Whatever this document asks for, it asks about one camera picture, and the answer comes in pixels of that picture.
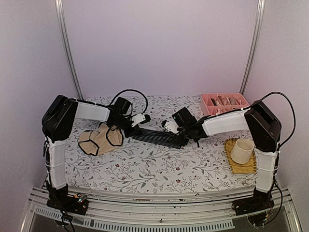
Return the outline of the navy striped underwear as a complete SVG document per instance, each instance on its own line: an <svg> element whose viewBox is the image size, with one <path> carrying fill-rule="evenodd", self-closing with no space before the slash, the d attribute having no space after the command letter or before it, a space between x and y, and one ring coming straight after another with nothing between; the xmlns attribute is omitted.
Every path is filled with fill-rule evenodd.
<svg viewBox="0 0 309 232"><path fill-rule="evenodd" d="M171 132L140 128L139 132L132 137L142 142L162 145L169 148L180 149L182 147L182 145L176 141L176 135Z"/></svg>

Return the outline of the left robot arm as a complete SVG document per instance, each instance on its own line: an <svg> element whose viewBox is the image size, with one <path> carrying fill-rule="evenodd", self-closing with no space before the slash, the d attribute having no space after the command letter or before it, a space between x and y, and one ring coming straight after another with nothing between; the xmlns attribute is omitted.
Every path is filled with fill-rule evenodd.
<svg viewBox="0 0 309 232"><path fill-rule="evenodd" d="M46 168L48 182L54 189L67 185L65 178L65 147L76 119L89 119L116 126L124 131L125 137L136 134L138 125L149 119L144 113L126 116L130 102L118 98L115 104L104 106L58 95L42 119L42 131L48 147Z"/></svg>

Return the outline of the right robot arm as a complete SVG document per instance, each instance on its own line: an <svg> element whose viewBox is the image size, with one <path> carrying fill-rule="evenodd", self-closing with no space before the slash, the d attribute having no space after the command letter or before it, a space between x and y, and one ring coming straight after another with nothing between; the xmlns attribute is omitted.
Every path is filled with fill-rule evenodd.
<svg viewBox="0 0 309 232"><path fill-rule="evenodd" d="M254 211L261 210L268 203L273 185L277 153L279 152L281 123L270 109L256 101L250 107L232 110L217 116L204 116L197 120L187 108L172 115L177 124L176 141L180 144L190 139L198 142L202 138L232 131L249 131L258 153L258 176L255 188L259 193L250 199Z"/></svg>

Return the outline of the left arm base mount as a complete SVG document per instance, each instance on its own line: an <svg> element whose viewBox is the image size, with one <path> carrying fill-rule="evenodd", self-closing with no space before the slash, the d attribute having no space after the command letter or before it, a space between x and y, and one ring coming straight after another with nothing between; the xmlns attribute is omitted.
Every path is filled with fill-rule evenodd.
<svg viewBox="0 0 309 232"><path fill-rule="evenodd" d="M49 191L49 198L47 206L58 209L60 212L74 213L79 215L86 215L89 201L87 196L81 193L76 193L73 196L68 194L67 188L52 189Z"/></svg>

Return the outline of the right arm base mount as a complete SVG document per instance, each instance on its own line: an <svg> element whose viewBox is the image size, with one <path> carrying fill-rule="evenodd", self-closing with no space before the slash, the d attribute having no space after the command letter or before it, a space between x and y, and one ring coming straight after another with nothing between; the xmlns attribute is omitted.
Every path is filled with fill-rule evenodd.
<svg viewBox="0 0 309 232"><path fill-rule="evenodd" d="M243 199L238 199L232 202L231 208L236 215L249 214L261 210L266 210L274 206L271 192L261 192L257 189L253 190L253 196Z"/></svg>

